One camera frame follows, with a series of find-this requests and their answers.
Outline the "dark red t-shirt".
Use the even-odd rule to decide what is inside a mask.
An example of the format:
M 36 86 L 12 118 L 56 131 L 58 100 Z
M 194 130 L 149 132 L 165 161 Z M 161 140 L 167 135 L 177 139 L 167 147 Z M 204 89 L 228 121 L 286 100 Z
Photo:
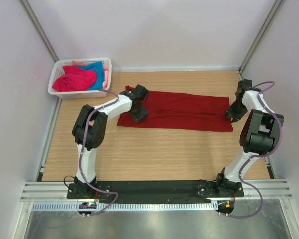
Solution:
M 184 129 L 210 132 L 232 132 L 225 117 L 228 97 L 187 93 L 149 91 L 142 101 L 148 111 L 146 119 L 135 122 L 130 113 L 120 114 L 117 126 L 131 128 Z

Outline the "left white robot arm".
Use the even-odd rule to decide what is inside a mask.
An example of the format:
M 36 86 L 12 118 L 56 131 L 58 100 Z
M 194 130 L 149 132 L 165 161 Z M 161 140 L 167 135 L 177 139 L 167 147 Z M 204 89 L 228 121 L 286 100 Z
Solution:
M 67 186 L 68 199 L 91 199 L 96 195 L 95 162 L 97 149 L 105 138 L 107 122 L 114 117 L 129 113 L 134 122 L 146 119 L 148 111 L 143 102 L 147 100 L 149 91 L 137 84 L 132 90 L 124 90 L 119 94 L 106 91 L 115 96 L 103 104 L 84 105 L 72 129 L 78 149 L 78 171 L 73 183 Z

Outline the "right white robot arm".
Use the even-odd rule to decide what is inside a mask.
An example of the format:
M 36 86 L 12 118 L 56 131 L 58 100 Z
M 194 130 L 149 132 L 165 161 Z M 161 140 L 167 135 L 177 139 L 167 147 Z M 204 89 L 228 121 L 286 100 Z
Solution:
M 238 82 L 236 99 L 225 111 L 225 118 L 238 122 L 248 114 L 239 138 L 241 150 L 216 177 L 215 193 L 220 197 L 238 196 L 246 172 L 260 158 L 277 150 L 282 139 L 284 116 L 275 113 L 263 97 L 263 90 L 252 80 Z

